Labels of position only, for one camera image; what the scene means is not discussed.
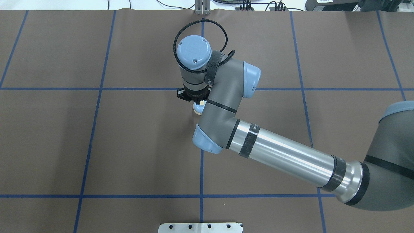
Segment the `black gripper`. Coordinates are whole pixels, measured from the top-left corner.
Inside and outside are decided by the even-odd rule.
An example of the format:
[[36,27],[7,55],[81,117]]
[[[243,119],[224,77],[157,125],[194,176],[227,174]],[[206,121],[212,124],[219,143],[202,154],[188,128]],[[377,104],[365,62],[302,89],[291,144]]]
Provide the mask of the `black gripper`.
[[206,101],[211,92],[208,85],[183,86],[177,89],[177,97],[188,102]]

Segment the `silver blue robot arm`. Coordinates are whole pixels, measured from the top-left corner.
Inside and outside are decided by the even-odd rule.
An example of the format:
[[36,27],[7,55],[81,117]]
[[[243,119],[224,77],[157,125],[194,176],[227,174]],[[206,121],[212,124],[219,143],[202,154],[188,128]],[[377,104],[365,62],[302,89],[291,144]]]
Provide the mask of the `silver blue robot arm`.
[[202,36],[173,43],[183,88],[178,98],[205,101],[193,143],[214,154],[232,150],[330,192],[339,202],[369,211],[413,205],[413,101],[390,105],[364,161],[345,161],[236,118],[251,98],[261,70],[212,50]]

